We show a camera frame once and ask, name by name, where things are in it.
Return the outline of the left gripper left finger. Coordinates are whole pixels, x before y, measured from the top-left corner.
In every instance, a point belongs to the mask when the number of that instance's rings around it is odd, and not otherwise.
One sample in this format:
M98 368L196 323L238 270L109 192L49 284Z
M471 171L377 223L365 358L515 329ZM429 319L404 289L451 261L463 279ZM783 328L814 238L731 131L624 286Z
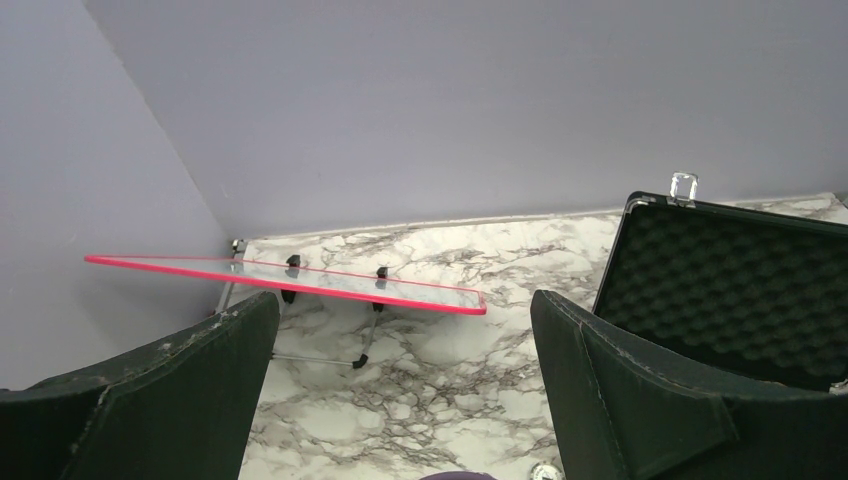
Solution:
M263 292L99 363L1 394L5 479L235 479L280 322Z

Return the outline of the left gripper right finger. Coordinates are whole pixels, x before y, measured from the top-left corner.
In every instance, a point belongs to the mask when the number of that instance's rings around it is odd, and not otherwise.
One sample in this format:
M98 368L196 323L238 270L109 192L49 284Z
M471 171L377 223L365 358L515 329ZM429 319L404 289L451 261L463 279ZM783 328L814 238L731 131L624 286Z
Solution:
M693 361L562 295L533 335L569 479L843 479L847 399Z

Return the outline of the white one poker chip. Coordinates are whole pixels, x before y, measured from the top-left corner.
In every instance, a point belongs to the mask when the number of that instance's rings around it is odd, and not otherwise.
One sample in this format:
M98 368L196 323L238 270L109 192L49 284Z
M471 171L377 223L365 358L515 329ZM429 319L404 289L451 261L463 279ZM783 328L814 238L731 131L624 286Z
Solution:
M563 480L563 472L556 466L550 463L537 463L529 473L529 480Z

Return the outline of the black poker chip case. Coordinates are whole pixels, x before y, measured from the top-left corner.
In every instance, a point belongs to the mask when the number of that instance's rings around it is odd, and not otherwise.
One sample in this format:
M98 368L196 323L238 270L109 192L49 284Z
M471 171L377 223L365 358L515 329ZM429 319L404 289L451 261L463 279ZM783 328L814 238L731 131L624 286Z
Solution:
M700 363L826 391L847 377L847 228L636 191L593 312Z

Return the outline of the pink acrylic sheet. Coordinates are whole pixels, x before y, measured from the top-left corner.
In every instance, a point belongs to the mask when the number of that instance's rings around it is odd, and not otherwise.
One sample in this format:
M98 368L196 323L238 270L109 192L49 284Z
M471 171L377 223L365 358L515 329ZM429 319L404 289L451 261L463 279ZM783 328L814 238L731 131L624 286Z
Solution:
M192 278L325 295L383 305L463 315L484 315L479 290L235 258L87 255L88 263Z

